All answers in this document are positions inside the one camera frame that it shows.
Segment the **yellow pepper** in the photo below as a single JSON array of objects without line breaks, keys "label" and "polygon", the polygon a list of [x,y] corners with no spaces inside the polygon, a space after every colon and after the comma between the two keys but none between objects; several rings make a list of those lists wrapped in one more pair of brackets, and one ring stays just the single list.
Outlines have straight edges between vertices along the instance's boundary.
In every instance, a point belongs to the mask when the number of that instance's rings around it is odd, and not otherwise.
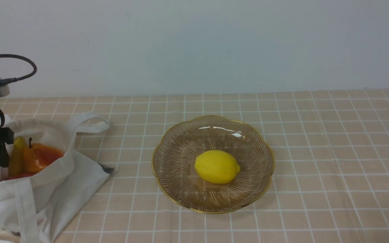
[{"label": "yellow pepper", "polygon": [[8,175],[10,177],[15,176],[23,172],[23,150],[26,147],[26,143],[23,137],[17,137],[13,143],[13,152],[10,156],[10,162],[8,164]]}]

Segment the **grid pattern tablecloth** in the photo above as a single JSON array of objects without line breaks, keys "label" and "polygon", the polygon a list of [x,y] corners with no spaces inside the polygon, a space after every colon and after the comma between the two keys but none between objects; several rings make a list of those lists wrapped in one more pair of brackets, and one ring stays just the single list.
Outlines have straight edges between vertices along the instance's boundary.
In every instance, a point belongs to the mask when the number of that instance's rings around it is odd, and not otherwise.
[{"label": "grid pattern tablecloth", "polygon": [[[80,152],[116,171],[57,243],[389,243],[389,89],[0,99],[0,107],[14,119],[58,121],[94,111],[113,124],[77,139]],[[252,125],[276,155],[267,193],[231,214],[177,206],[151,171],[164,132],[208,114]],[[2,230],[0,238],[20,241]]]}]

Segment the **red fruit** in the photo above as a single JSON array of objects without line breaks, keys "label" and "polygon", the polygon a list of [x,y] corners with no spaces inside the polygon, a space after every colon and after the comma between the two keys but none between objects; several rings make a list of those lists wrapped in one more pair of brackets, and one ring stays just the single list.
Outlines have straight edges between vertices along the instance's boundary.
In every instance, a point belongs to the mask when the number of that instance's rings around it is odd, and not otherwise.
[{"label": "red fruit", "polygon": [[12,175],[11,177],[8,177],[6,181],[8,180],[14,180],[14,179],[19,179],[19,178],[24,178],[24,177],[32,177],[36,173],[20,173],[17,175]]}]

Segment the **bag handle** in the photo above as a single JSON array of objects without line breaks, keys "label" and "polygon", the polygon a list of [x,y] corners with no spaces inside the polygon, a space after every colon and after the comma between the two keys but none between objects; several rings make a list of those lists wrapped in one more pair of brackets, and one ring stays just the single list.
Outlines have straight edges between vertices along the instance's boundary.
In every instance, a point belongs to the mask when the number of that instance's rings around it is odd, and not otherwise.
[{"label": "bag handle", "polygon": [[[93,126],[81,126],[83,122],[87,120],[98,118],[101,121]],[[109,121],[105,120],[103,117],[100,117],[95,112],[83,112],[80,114],[76,114],[70,118],[70,120],[66,123],[68,129],[71,133],[102,133],[110,128]]]},{"label": "bag handle", "polygon": [[13,183],[14,199],[19,218],[22,243],[40,242],[38,236],[37,215],[35,212],[34,194],[30,180]]}]

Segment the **tote bag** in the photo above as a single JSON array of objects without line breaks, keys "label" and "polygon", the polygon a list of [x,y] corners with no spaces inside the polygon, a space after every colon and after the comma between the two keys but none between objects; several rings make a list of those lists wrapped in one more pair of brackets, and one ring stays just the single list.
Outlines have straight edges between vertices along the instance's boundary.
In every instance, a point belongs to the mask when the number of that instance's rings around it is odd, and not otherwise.
[{"label": "tote bag", "polygon": [[[101,121],[81,125],[93,118]],[[36,143],[60,149],[64,156],[32,177],[15,180],[4,181],[8,169],[0,167],[0,228],[20,232],[23,243],[52,243],[113,171],[74,151],[76,134],[101,133],[110,124],[93,112],[74,115],[68,123],[6,120],[15,138],[28,141],[31,137]]]}]

